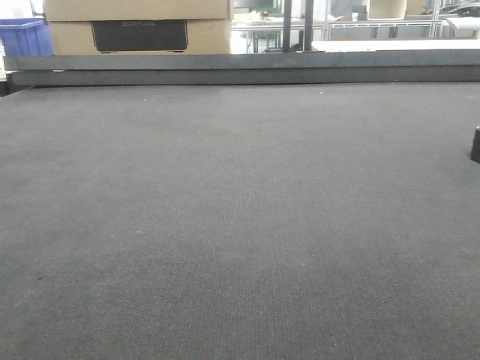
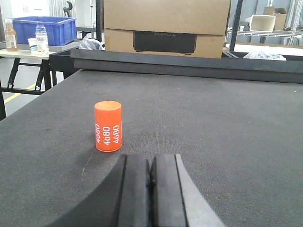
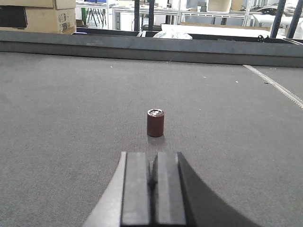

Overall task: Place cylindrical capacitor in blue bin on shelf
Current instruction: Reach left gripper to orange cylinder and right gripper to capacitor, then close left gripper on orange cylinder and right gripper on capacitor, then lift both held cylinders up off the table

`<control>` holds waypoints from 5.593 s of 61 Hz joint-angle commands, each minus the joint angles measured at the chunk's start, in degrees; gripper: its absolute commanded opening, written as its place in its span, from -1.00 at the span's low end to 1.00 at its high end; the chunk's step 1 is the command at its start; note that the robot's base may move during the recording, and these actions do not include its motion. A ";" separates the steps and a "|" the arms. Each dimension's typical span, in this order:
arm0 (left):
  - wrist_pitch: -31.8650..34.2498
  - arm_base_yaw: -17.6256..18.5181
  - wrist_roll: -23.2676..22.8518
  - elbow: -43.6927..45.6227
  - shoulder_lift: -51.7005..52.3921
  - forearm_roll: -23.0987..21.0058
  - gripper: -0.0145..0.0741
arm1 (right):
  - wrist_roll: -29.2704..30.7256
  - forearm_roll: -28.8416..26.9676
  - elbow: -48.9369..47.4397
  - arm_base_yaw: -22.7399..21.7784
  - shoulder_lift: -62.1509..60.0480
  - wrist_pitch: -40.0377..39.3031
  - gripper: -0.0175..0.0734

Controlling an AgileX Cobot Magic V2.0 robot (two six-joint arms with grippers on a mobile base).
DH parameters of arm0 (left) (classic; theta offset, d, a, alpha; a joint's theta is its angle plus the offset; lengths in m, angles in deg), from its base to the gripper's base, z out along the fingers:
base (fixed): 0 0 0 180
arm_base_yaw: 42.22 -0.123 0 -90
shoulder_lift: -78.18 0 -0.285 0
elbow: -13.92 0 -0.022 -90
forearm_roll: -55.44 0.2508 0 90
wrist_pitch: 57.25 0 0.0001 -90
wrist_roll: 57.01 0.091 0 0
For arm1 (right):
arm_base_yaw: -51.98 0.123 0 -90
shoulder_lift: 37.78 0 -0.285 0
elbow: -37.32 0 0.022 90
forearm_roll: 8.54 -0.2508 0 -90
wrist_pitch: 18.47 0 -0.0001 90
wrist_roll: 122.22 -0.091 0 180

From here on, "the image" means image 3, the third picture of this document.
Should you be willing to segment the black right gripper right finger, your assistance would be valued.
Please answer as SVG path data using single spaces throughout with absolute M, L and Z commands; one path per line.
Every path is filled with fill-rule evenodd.
M 214 193 L 180 152 L 159 152 L 151 178 L 155 227 L 257 226 Z

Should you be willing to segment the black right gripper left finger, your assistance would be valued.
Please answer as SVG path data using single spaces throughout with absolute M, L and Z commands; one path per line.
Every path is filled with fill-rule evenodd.
M 83 226 L 149 226 L 151 211 L 148 169 L 145 153 L 122 152 L 110 183 Z

